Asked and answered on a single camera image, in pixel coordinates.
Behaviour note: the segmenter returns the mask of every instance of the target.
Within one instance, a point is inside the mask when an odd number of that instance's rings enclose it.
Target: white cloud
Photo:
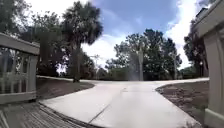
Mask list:
[[[59,15],[65,12],[68,7],[73,5],[73,2],[80,1],[85,4],[91,0],[25,0],[27,3],[31,4],[31,10],[34,12],[40,11],[51,11]]]
[[[176,6],[178,12],[176,18],[168,23],[168,30],[166,36],[173,39],[176,43],[178,53],[181,54],[183,61],[180,68],[189,66],[188,59],[184,53],[183,46],[185,44],[184,37],[188,35],[190,31],[191,20],[196,16],[198,12],[198,2],[200,0],[178,0]]]
[[[99,55],[97,64],[104,67],[108,59],[115,58],[114,46],[124,41],[126,34],[120,33],[117,36],[104,34],[91,46],[84,44],[83,50],[89,56]]]

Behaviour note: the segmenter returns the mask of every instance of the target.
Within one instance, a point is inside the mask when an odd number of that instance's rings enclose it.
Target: dirt ground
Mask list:
[[[50,99],[94,87],[93,84],[37,78],[37,100]]]
[[[208,81],[167,85],[157,91],[204,125],[204,110],[208,107]]]

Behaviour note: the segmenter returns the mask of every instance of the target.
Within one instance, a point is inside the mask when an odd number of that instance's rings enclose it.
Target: sky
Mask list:
[[[33,12],[51,11],[62,15],[78,0],[26,0]],[[189,33],[191,20],[199,12],[201,0],[79,0],[92,2],[101,9],[104,26],[102,36],[91,46],[83,45],[89,56],[99,55],[98,65],[115,58],[114,46],[132,33],[143,33],[146,28],[162,31],[172,38],[183,61],[180,68],[190,66],[184,53],[184,37]]]

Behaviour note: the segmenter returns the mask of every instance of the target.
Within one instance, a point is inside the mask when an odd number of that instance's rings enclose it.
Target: concrete driveway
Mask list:
[[[182,128],[198,123],[155,91],[171,83],[208,79],[155,82],[93,82],[94,88],[41,101],[76,120],[109,128]]]

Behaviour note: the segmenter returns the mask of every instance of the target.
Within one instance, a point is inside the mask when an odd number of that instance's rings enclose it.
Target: tree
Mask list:
[[[96,69],[93,60],[81,50],[80,52],[80,77],[82,79],[94,79],[96,75]],[[71,61],[72,59],[69,59],[66,61],[67,69],[66,69],[66,77],[72,78],[74,74],[74,70],[72,70],[72,67],[69,65],[73,65],[74,62]]]
[[[196,69],[193,66],[186,67],[180,70],[180,75],[183,79],[197,78]]]
[[[191,23],[191,29],[188,36],[184,37],[184,51],[188,60],[192,62],[196,69],[196,76],[208,76],[208,62],[206,58],[206,50],[204,40],[198,38],[195,30],[193,30],[194,21]]]
[[[100,67],[97,71],[97,80],[107,80],[108,78],[108,73],[105,69],[103,69],[102,67]]]
[[[64,42],[59,17],[55,13],[46,12],[32,16],[33,25],[25,26],[20,38],[29,42],[40,43],[40,56],[37,73],[46,76],[58,76],[57,69],[65,61]]]
[[[100,9],[94,7],[91,3],[82,5],[80,2],[74,2],[73,7],[67,9],[63,15],[63,34],[66,41],[69,42],[71,53],[74,54],[75,64],[73,82],[79,82],[80,79],[80,49],[82,43],[93,44],[102,34],[103,27],[99,21]]]
[[[26,22],[24,12],[29,5],[24,0],[0,0],[0,32],[18,34]]]
[[[175,43],[171,39],[165,39],[162,32],[152,29],[146,29],[142,35],[129,35],[124,42],[116,45],[117,59],[108,61],[106,68],[109,72],[112,69],[122,70],[125,78],[138,80],[140,47],[143,51],[145,80],[174,79],[175,71],[181,64]]]

